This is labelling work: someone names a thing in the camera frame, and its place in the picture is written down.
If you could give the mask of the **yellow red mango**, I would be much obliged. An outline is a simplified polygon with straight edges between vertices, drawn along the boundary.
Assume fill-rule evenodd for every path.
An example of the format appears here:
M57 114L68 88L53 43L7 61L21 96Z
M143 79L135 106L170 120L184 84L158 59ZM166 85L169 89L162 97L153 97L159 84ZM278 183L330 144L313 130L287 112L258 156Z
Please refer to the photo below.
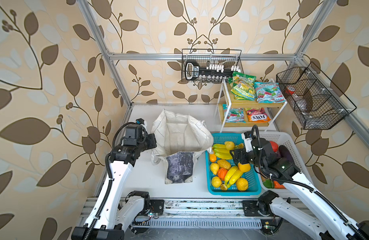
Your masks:
M251 165L249 163L247 163L247 164L238 163L238 169L242 173L247 173L247 172L249 172L251 170Z

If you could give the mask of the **cream Monet print tote bag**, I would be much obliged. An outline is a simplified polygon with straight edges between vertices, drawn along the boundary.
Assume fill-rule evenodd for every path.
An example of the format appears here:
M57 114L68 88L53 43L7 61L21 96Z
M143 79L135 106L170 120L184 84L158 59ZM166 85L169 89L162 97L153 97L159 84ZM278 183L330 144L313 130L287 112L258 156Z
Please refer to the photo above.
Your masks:
M214 139L204 121L190 115L162 110L151 132L157 147L151 150L153 165L163 163L164 183L191 183L198 158L210 152Z

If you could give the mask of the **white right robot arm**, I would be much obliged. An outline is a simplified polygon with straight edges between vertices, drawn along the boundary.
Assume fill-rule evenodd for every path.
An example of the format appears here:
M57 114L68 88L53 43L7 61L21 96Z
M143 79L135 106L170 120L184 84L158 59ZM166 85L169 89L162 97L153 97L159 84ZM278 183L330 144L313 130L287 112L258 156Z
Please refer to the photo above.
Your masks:
M257 126L242 134L245 148L232 150L237 164L251 164L265 178L276 181L293 193L313 213L292 206L273 191L262 194L250 210L262 216L278 216L314 240L369 240L369 222L358 223L335 206L295 165L289 150L281 145L275 152L270 141L260 137Z

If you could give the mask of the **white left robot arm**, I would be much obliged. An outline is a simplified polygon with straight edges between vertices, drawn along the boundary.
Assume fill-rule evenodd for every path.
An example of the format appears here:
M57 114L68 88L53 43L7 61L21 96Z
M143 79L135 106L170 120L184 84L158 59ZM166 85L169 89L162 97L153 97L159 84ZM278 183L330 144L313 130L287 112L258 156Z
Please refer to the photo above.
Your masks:
M156 148L154 134L147 133L143 119L121 126L125 135L105 157L106 179L95 206L82 227L75 227L73 240L123 240L127 228L139 215L151 212L148 192L133 191L119 206L124 184L140 154Z

